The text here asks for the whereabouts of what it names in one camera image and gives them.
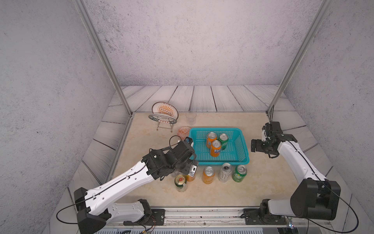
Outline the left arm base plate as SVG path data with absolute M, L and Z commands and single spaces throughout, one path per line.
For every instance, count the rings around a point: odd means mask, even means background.
M 142 218 L 136 222 L 124 221 L 124 226 L 163 226 L 165 220 L 165 209 L 146 210 Z

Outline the orange can front row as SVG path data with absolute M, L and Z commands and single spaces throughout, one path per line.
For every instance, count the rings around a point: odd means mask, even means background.
M 203 183 L 211 184 L 214 181 L 215 171 L 211 166 L 207 166 L 203 171 Z

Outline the orange Fanta can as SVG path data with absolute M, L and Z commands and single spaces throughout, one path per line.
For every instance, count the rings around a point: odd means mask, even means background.
M 210 146 L 210 155 L 215 158 L 218 157 L 221 152 L 221 147 L 221 142 L 219 140 L 214 140 Z

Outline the orange soda can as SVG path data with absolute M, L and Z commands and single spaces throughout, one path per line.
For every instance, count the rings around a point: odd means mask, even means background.
M 195 176 L 191 176 L 191 175 L 186 175 L 186 181 L 187 182 L 192 182 L 195 180 Z

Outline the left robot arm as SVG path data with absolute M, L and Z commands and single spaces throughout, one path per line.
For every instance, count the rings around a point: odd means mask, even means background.
M 154 224 L 152 210 L 145 199 L 134 203 L 117 201 L 136 188 L 163 180 L 173 172 L 189 173 L 195 161 L 193 140 L 186 137 L 174 147 L 150 150 L 131 169 L 103 185 L 90 190 L 75 190 L 79 231 L 82 234 L 94 234 L 107 224 L 119 221 L 141 226 Z

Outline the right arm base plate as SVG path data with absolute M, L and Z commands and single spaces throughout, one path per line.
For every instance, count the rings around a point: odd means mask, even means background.
M 268 214 L 258 209 L 243 209 L 243 213 L 240 215 L 243 218 L 246 225 L 286 225 L 287 221 L 285 217 L 280 215 Z

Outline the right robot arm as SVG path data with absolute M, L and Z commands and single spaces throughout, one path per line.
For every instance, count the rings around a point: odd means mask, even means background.
M 262 138 L 251 141 L 251 152 L 265 153 L 271 159 L 284 157 L 299 185 L 288 199 L 264 199 L 260 205 L 261 216 L 334 220 L 340 201 L 340 185 L 328 180 L 313 166 L 296 138 L 284 133 L 280 127 L 276 121 L 266 123 Z

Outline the teal plastic basket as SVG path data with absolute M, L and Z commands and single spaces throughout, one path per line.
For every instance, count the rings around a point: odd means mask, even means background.
M 228 145 L 218 157 L 212 157 L 206 147 L 207 136 L 210 132 L 214 132 L 217 136 L 220 136 L 220 134 L 228 136 Z M 192 128 L 189 137 L 193 139 L 193 148 L 197 155 L 196 160 L 200 165 L 216 166 L 229 163 L 236 166 L 247 165 L 250 162 L 245 138 L 239 128 Z

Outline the green Sprite can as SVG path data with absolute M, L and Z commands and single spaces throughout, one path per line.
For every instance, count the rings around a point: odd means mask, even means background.
M 232 179 L 235 182 L 240 183 L 243 181 L 246 175 L 247 175 L 247 168 L 244 165 L 237 165 L 232 174 Z

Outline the green white can front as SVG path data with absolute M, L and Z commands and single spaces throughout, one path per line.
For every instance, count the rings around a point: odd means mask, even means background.
M 174 184 L 178 192 L 184 192 L 187 190 L 187 181 L 183 174 L 179 174 L 175 177 Z

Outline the green can back row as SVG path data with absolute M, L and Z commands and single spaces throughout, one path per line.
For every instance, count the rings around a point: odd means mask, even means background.
M 219 140 L 220 143 L 221 143 L 221 151 L 225 150 L 226 147 L 227 147 L 227 144 L 228 144 L 228 140 L 229 140 L 228 135 L 225 134 L 225 133 L 222 133 L 222 134 L 220 134 L 220 136 L 218 137 L 218 140 Z

